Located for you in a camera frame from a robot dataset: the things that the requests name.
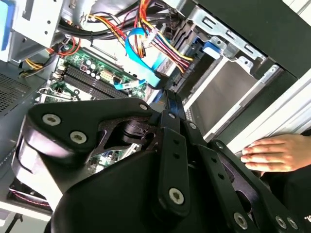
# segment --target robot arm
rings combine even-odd
[[[46,197],[53,233],[301,233],[300,224],[221,142],[205,142],[180,98],[167,109],[135,98],[36,105],[13,160],[17,178]],[[136,152],[87,177],[94,155]]]

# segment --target screw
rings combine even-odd
[[[194,130],[196,130],[196,125],[195,125],[195,124],[190,123],[189,125],[190,125],[191,128],[193,128]]]
[[[171,117],[171,118],[173,118],[173,119],[175,119],[176,117],[175,117],[175,115],[174,114],[172,114],[172,113],[169,113],[169,116]]]
[[[220,149],[223,149],[224,146],[220,143],[220,142],[216,142],[216,145],[220,148]]]
[[[83,144],[86,142],[87,137],[84,133],[79,132],[79,131],[74,131],[70,134],[70,138],[73,142],[77,144]]]
[[[233,215],[235,222],[243,229],[246,230],[248,228],[247,226],[247,222],[245,220],[245,218],[243,217],[243,215],[241,215],[240,213],[234,213]]]
[[[290,217],[288,217],[288,218],[287,218],[287,221],[290,223],[290,225],[291,225],[294,229],[298,230],[298,226],[297,226],[297,224],[294,222],[294,220],[292,220]]]
[[[170,199],[177,205],[182,205],[185,201],[184,195],[177,188],[169,190]]]
[[[148,107],[145,106],[145,105],[143,105],[143,104],[140,105],[140,108],[141,108],[142,110],[147,110],[147,109],[148,109]]]
[[[276,221],[277,221],[277,223],[280,225],[281,228],[284,228],[284,229],[287,228],[286,223],[285,223],[284,220],[281,219],[279,216],[276,216]]]
[[[54,114],[45,114],[42,117],[42,120],[47,125],[51,125],[51,126],[59,125],[61,122],[61,119],[59,118],[59,116],[54,115]]]

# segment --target vent grille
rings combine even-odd
[[[29,86],[0,74],[0,112],[24,97],[30,90]]]

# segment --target finger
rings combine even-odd
[[[254,154],[241,157],[243,163],[283,163],[282,153]]]
[[[259,145],[259,146],[244,148],[242,150],[243,155],[264,154],[264,153],[281,153],[281,152],[285,152],[285,148],[284,148],[283,144]]]
[[[286,138],[286,135],[264,138],[253,142],[250,146],[283,144],[286,142]]]
[[[248,169],[264,172],[287,172],[290,168],[283,163],[247,163]]]

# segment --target human hand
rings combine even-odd
[[[295,171],[311,164],[311,137],[286,134],[261,139],[242,153],[241,161],[251,170]]]

